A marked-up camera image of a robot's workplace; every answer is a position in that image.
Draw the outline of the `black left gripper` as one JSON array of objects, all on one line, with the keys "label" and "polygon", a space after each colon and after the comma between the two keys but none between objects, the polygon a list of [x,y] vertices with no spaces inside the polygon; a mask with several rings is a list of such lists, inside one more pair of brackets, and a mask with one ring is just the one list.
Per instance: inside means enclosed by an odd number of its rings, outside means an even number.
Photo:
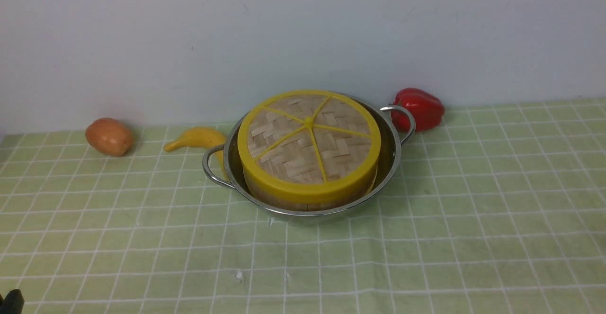
[{"label": "black left gripper", "polygon": [[0,314],[21,314],[24,303],[21,290],[13,289],[6,296],[0,295]]}]

